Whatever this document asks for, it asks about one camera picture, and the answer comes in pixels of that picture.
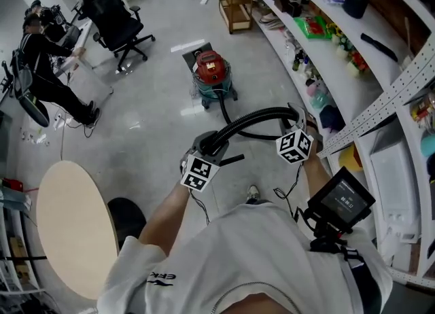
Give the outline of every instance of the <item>caster wheel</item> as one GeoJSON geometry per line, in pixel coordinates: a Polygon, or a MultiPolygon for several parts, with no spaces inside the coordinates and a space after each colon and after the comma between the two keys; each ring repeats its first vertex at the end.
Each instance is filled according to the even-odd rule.
{"type": "Polygon", "coordinates": [[[205,100],[201,101],[201,105],[204,107],[204,109],[208,110],[210,108],[210,105],[207,104],[205,100]]]}

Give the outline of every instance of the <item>concrete floor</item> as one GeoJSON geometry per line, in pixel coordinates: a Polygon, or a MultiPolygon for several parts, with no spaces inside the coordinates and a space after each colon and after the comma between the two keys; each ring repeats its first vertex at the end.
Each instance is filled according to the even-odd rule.
{"type": "MultiPolygon", "coordinates": [[[[226,103],[233,119],[264,107],[286,106],[287,102],[302,105],[302,101],[261,30],[254,25],[251,31],[230,35],[220,16],[218,0],[209,0],[207,5],[201,5],[200,0],[132,0],[131,4],[141,7],[145,25],[142,35],[152,33],[156,37],[156,42],[147,41],[140,46],[148,61],[142,62],[140,56],[131,53],[126,61],[126,66],[130,65],[128,73],[116,74],[118,60],[94,43],[91,33],[86,58],[115,93],[103,105],[103,115],[90,139],[85,138],[82,127],[65,128],[63,137],[62,128],[50,125],[40,130],[26,117],[22,127],[25,140],[18,144],[17,178],[26,188],[37,188],[62,153],[64,160],[87,170],[106,202],[127,197],[149,218],[179,179],[179,160],[194,138],[225,125],[218,104],[204,111],[199,107],[200,100],[192,99],[190,73],[181,56],[184,51],[171,52],[172,47],[204,39],[230,62],[239,92],[238,101],[229,99],[226,103]],[[29,140],[29,135],[34,140],[43,135],[46,138],[37,143],[29,140]]],[[[101,88],[80,69],[73,72],[71,87],[85,102],[102,95],[101,88]]],[[[53,119],[58,107],[48,105],[48,109],[53,119]]],[[[270,121],[252,131],[279,134],[279,127],[270,121]]],[[[198,194],[210,219],[242,203],[246,189],[254,183],[264,198],[287,207],[272,189],[279,186],[288,190],[298,166],[280,160],[275,154],[275,143],[270,142],[233,137],[227,156],[237,154],[244,154],[246,159],[224,167],[212,184],[198,194]]],[[[31,198],[30,216],[35,219],[37,194],[32,193],[31,198]]],[[[306,198],[307,185],[302,174],[291,199],[306,198]]],[[[28,220],[26,225],[33,254],[42,254],[36,227],[28,220]]],[[[203,212],[190,201],[176,247],[205,226],[203,212]]],[[[39,261],[36,270],[40,283],[63,314],[76,314],[95,305],[67,288],[48,262],[39,261]]]]}

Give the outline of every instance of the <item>backpack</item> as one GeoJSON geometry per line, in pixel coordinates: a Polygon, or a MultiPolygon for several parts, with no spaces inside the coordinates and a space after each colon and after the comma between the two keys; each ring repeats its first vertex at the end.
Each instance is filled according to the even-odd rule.
{"type": "Polygon", "coordinates": [[[29,90],[33,84],[33,76],[36,74],[39,57],[41,56],[41,53],[39,53],[35,68],[32,70],[27,64],[24,55],[24,49],[30,36],[31,34],[25,35],[21,39],[19,47],[12,54],[11,67],[15,77],[14,94],[22,108],[36,123],[42,127],[48,127],[50,119],[46,107],[29,90]]]}

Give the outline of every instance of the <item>plastic bag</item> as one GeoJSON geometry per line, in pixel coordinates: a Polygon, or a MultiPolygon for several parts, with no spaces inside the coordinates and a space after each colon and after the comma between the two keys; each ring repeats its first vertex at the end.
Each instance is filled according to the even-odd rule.
{"type": "Polygon", "coordinates": [[[304,18],[297,17],[294,21],[308,39],[331,38],[331,33],[326,29],[325,20],[321,16],[304,18]]]}

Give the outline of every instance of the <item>mesh chair back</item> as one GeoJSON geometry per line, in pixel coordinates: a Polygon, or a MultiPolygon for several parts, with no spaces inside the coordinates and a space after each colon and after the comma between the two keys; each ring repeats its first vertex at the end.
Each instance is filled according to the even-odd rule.
{"type": "Polygon", "coordinates": [[[92,0],[84,4],[83,12],[96,24],[103,39],[115,35],[131,17],[122,0],[92,0]]]}

